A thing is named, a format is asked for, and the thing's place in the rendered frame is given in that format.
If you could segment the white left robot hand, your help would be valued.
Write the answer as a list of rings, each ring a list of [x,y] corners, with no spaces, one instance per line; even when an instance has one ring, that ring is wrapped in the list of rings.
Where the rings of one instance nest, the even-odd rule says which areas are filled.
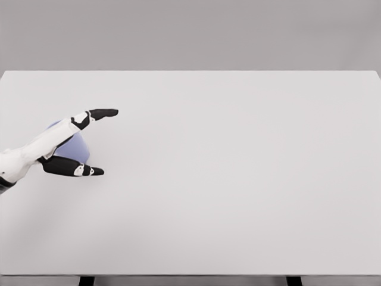
[[[40,163],[46,173],[69,177],[102,176],[104,170],[101,168],[91,167],[72,158],[56,156],[54,153],[91,123],[116,115],[117,109],[107,108],[86,110],[65,118],[26,144],[22,148],[23,155],[32,162]]]

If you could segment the lavender blue cup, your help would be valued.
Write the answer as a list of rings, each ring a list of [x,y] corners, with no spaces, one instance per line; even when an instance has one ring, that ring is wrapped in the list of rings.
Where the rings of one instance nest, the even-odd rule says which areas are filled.
[[[51,126],[44,134],[45,144],[52,153],[49,162],[63,164],[85,164],[89,158],[89,149],[81,136],[80,129],[69,119],[63,119]]]

